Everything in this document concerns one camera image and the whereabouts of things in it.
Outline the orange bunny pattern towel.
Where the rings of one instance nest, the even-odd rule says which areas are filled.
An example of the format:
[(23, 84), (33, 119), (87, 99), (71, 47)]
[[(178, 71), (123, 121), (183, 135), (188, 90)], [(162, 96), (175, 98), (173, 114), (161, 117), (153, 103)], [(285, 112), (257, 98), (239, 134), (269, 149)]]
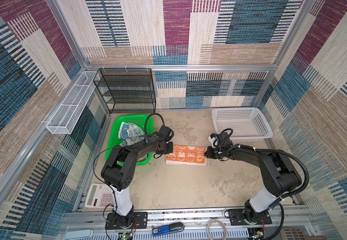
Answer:
[(166, 155), (166, 164), (206, 166), (206, 147), (174, 145), (173, 152)]

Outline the green plastic laundry basket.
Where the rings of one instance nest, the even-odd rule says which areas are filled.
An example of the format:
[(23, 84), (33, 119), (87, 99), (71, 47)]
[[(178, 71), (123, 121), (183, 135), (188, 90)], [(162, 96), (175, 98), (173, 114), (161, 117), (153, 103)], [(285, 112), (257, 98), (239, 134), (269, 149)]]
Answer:
[(109, 150), (106, 152), (106, 160), (114, 150), (113, 147), (130, 146), (144, 139), (147, 117), (148, 115), (128, 115), (115, 119), (107, 146)]

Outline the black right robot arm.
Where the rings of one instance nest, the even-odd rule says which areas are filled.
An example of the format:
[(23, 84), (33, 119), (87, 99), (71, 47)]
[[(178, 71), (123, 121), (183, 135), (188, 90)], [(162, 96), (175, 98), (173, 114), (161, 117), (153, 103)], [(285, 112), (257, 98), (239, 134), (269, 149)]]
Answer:
[(204, 155), (219, 161), (242, 161), (260, 169), (263, 187), (244, 204), (239, 215), (248, 225), (254, 225), (268, 214), (281, 200), (301, 193), (309, 183), (306, 166), (295, 156), (282, 150), (257, 149), (236, 144), (230, 140), (232, 129), (208, 138), (211, 146)]

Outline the blue black stapler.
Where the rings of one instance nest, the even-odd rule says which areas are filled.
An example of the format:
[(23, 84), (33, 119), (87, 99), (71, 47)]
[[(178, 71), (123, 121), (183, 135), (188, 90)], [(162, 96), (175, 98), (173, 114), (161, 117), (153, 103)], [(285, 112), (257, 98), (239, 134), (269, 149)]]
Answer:
[(171, 223), (168, 225), (162, 225), (152, 229), (153, 237), (179, 233), (184, 230), (184, 224), (182, 222)]

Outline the blue patterned towel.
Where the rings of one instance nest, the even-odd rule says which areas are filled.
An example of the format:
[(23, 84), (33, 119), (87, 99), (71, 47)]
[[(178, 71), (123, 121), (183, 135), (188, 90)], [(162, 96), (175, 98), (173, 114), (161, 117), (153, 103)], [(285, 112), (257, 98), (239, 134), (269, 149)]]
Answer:
[(118, 138), (122, 140), (121, 147), (130, 146), (145, 140), (145, 132), (136, 124), (122, 122)]

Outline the white desk calculator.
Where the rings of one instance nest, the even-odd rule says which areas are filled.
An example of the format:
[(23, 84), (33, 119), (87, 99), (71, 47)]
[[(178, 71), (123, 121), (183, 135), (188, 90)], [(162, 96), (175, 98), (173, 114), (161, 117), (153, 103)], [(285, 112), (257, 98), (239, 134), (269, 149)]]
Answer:
[(86, 200), (86, 208), (101, 209), (107, 206), (113, 207), (115, 204), (112, 189), (106, 184), (91, 184)]

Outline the white plastic basket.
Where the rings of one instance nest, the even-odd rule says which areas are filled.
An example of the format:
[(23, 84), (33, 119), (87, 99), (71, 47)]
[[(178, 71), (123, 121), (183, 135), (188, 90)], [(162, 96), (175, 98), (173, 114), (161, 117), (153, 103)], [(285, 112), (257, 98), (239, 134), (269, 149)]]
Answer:
[(272, 129), (258, 108), (219, 108), (211, 111), (216, 133), (232, 129), (232, 141), (257, 141), (273, 137)]

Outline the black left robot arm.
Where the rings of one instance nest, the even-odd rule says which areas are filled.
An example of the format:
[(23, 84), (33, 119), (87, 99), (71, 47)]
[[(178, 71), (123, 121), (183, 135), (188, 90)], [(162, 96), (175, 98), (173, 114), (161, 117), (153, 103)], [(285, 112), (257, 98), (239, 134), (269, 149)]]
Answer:
[(134, 178), (137, 161), (150, 153), (168, 155), (173, 152), (174, 131), (161, 126), (156, 133), (146, 135), (136, 144), (120, 147), (115, 146), (104, 164), (101, 177), (104, 183), (115, 192), (115, 213), (125, 217), (133, 211), (129, 186)]

